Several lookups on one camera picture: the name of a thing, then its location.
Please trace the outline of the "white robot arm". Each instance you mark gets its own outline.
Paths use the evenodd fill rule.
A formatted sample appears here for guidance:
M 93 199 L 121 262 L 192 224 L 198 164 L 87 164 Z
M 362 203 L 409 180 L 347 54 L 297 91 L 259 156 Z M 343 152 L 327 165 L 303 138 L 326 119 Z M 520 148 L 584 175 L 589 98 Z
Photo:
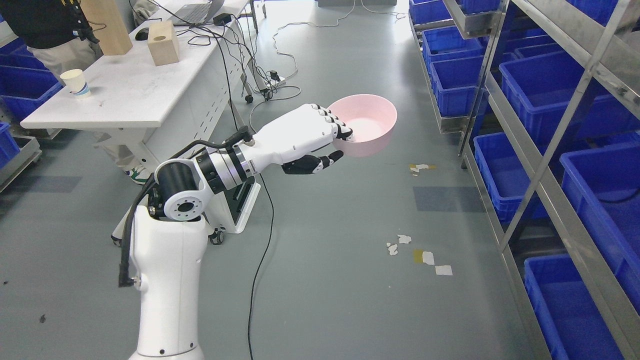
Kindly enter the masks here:
M 254 174 L 242 154 L 255 132 L 242 126 L 217 145 L 196 140 L 159 164 L 123 226 L 119 287 L 141 294 L 132 360 L 203 360 L 198 303 L 201 265 L 217 234 L 204 213 L 215 195 Z

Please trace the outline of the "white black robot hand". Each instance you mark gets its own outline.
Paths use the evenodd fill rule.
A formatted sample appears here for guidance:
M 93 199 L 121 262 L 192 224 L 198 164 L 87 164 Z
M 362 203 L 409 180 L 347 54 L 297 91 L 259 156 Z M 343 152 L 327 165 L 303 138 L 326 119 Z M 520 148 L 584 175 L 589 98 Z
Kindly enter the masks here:
M 286 174 L 315 174 L 326 169 L 344 153 L 315 156 L 334 139 L 352 141 L 354 131 L 337 116 L 317 104 L 303 104 L 264 125 L 253 136 L 253 145 L 241 143 L 238 149 L 249 161 L 253 173 L 261 173 L 270 164 L 282 167 Z

